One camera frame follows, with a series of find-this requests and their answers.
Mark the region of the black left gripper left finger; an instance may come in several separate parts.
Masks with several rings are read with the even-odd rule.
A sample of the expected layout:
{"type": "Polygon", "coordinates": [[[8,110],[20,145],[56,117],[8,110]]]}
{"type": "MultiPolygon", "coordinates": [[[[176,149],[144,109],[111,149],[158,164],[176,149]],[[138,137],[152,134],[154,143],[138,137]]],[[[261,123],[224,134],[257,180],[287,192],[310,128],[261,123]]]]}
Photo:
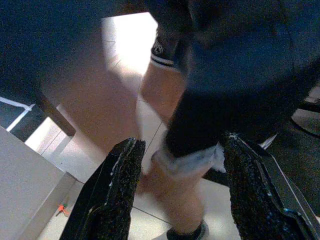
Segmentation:
{"type": "Polygon", "coordinates": [[[126,240],[146,143],[134,137],[116,144],[83,185],[62,240],[126,240]]]}

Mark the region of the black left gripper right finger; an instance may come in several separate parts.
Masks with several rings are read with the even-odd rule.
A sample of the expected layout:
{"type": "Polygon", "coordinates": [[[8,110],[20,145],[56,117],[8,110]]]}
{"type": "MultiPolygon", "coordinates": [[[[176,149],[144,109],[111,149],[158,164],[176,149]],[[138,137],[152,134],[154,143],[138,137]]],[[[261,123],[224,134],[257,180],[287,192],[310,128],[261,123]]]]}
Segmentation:
{"type": "Polygon", "coordinates": [[[243,240],[318,240],[320,224],[274,156],[238,134],[223,135],[231,214],[243,240]]]}

